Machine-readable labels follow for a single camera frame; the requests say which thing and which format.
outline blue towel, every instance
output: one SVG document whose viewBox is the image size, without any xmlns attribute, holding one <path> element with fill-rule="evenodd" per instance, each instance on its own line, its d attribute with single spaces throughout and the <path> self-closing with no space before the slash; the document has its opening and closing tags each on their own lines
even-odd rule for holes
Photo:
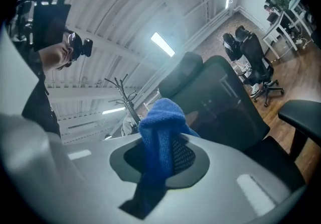
<svg viewBox="0 0 321 224">
<path fill-rule="evenodd" d="M 186 124 L 182 109 L 173 101 L 156 101 L 138 130 L 145 145 L 145 173 L 141 184 L 160 186 L 173 175 L 172 137 L 184 133 L 199 137 Z"/>
<path fill-rule="evenodd" d="M 169 99 L 158 100 L 139 123 L 138 130 L 145 145 L 145 172 L 133 199 L 121 208 L 144 219 L 165 196 L 165 181 L 174 174 L 173 137 L 180 133 L 199 135 L 187 126 L 183 111 Z"/>
</svg>

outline wooden floor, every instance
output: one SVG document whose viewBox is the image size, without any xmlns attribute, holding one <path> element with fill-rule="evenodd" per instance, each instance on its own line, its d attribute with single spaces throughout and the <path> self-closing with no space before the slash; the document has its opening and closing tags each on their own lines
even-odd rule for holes
<svg viewBox="0 0 321 224">
<path fill-rule="evenodd" d="M 278 50 L 279 55 L 288 50 L 284 40 L 278 41 L 273 47 Z M 271 61 L 275 60 L 271 51 L 268 52 L 267 58 Z M 270 93 L 267 108 L 263 105 L 264 97 L 258 98 L 258 102 L 254 105 L 264 121 L 271 127 L 268 135 L 274 137 L 289 152 L 294 128 L 280 120 L 277 111 L 290 99 L 321 102 L 321 50 L 310 42 L 305 50 L 289 51 L 281 59 L 273 62 L 273 66 L 273 80 L 278 79 L 279 86 L 284 88 L 285 94 L 281 96 L 280 92 Z M 321 149 L 309 139 L 296 160 L 306 182 L 309 182 L 320 157 Z"/>
</svg>

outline desk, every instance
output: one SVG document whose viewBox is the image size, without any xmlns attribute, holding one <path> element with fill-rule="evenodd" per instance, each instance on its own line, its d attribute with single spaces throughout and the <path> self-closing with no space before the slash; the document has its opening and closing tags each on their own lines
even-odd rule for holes
<svg viewBox="0 0 321 224">
<path fill-rule="evenodd" d="M 268 43 L 266 41 L 266 39 L 268 37 L 270 37 L 271 33 L 276 30 L 277 28 L 280 28 L 282 30 L 282 32 L 285 34 L 285 36 L 288 38 L 288 40 L 290 41 L 291 45 L 293 46 L 293 48 L 297 51 L 297 47 L 295 45 L 295 43 L 293 42 L 291 36 L 285 31 L 285 29 L 281 26 L 281 21 L 283 19 L 283 17 L 286 16 L 290 22 L 295 26 L 295 28 L 298 30 L 297 26 L 294 24 L 293 20 L 284 12 L 281 12 L 281 15 L 276 19 L 276 22 L 271 25 L 269 27 L 269 29 L 267 30 L 265 36 L 262 38 L 262 40 L 267 44 L 267 46 L 271 49 L 271 51 L 274 53 L 275 57 L 277 59 L 280 59 L 279 55 L 276 53 L 276 51 L 274 50 L 274 48 L 270 45 L 270 43 Z"/>
<path fill-rule="evenodd" d="M 289 3 L 289 10 L 293 12 L 293 14 L 297 17 L 297 19 L 301 22 L 302 26 L 305 28 L 309 36 L 311 36 L 311 30 L 307 27 L 305 22 L 300 18 L 299 14 L 295 11 L 295 8 L 298 6 L 301 0 L 291 0 Z"/>
</svg>

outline white ceiling panel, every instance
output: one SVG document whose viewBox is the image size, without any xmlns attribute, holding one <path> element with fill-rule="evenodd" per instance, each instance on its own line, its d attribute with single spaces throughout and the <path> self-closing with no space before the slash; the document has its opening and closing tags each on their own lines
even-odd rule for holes
<svg viewBox="0 0 321 224">
<path fill-rule="evenodd" d="M 175 52 L 182 53 L 184 45 L 225 9 L 226 0 L 66 2 L 71 4 L 67 26 L 82 39 L 93 40 L 92 55 L 81 56 L 69 68 L 48 72 L 45 84 L 64 143 L 81 143 L 113 131 L 124 117 L 125 111 L 102 115 L 104 110 L 121 107 L 109 102 L 121 96 L 105 78 L 113 81 L 128 74 L 124 87 L 137 91 L 138 106 L 172 61 L 150 40 L 152 35 L 158 32 Z"/>
</svg>

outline chair base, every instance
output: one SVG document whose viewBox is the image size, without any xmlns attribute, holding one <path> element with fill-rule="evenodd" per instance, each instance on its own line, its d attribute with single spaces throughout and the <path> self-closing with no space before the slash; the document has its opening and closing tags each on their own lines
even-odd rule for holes
<svg viewBox="0 0 321 224">
<path fill-rule="evenodd" d="M 267 104 L 267 99 L 268 99 L 268 95 L 271 91 L 280 91 L 281 94 L 284 94 L 284 89 L 283 87 L 272 87 L 273 85 L 279 85 L 279 81 L 274 80 L 271 84 L 265 84 L 263 83 L 263 88 L 261 89 L 261 91 L 258 92 L 258 94 L 256 94 L 254 97 L 253 97 L 253 101 L 254 102 L 257 102 L 257 98 L 262 96 L 262 95 L 265 95 L 265 103 L 264 103 L 264 106 L 265 107 L 268 107 L 268 104 Z"/>
</svg>

